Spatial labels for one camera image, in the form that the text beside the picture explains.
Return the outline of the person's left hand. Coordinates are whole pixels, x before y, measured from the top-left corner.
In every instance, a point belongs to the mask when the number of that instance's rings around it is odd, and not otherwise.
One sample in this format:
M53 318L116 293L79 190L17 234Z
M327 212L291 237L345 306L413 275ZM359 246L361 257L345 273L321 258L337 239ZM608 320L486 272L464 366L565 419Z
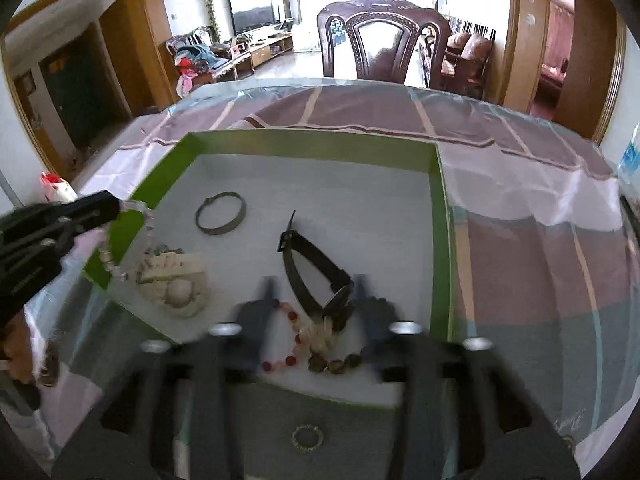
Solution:
M34 375L34 352L32 352L32 332L20 311L2 330L1 351L9 360L8 372L12 379L28 384Z

